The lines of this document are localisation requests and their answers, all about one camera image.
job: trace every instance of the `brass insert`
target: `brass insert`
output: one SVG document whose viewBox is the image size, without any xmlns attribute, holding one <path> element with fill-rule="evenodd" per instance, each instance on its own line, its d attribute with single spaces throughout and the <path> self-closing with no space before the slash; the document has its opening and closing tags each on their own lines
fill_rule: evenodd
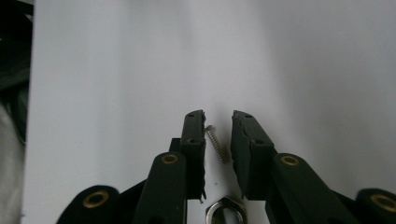
<svg viewBox="0 0 396 224">
<path fill-rule="evenodd" d="M 300 163 L 296 158 L 292 156 L 283 156 L 280 158 L 280 160 L 287 165 L 298 165 Z"/>
<path fill-rule="evenodd" d="M 105 190 L 98 190 L 88 195 L 82 205 L 86 208 L 94 208 L 104 204 L 108 199 L 108 193 Z"/>
<path fill-rule="evenodd" d="M 370 199 L 381 208 L 389 212 L 396 213 L 396 202 L 390 197 L 382 194 L 373 194 Z"/>
<path fill-rule="evenodd" d="M 164 164 L 172 164 L 178 161 L 178 156 L 174 154 L 168 154 L 161 158 Z"/>
</svg>

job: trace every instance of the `white table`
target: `white table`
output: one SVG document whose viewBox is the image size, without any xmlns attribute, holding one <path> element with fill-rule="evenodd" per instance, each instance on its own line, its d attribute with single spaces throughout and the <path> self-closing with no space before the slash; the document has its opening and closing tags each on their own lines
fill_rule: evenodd
<svg viewBox="0 0 396 224">
<path fill-rule="evenodd" d="M 396 192 L 396 6 L 391 1 L 35 2 L 23 223 L 54 223 L 83 189 L 124 191 L 205 111 L 224 146 L 246 111 L 328 186 Z M 206 148 L 189 223 L 240 196 Z M 245 202 L 251 223 L 264 203 Z"/>
</svg>

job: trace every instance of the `screw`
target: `screw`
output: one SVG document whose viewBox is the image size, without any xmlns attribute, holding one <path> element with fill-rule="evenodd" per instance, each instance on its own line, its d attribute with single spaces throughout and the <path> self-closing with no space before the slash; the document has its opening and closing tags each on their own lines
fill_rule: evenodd
<svg viewBox="0 0 396 224">
<path fill-rule="evenodd" d="M 209 125 L 205 128 L 206 134 L 209 137 L 210 141 L 212 142 L 213 147 L 215 150 L 218 152 L 218 155 L 223 163 L 225 163 L 225 158 L 224 158 L 224 153 L 223 150 L 220 147 L 220 144 L 218 142 L 218 139 L 216 136 L 211 132 L 212 130 L 212 125 Z"/>
</svg>

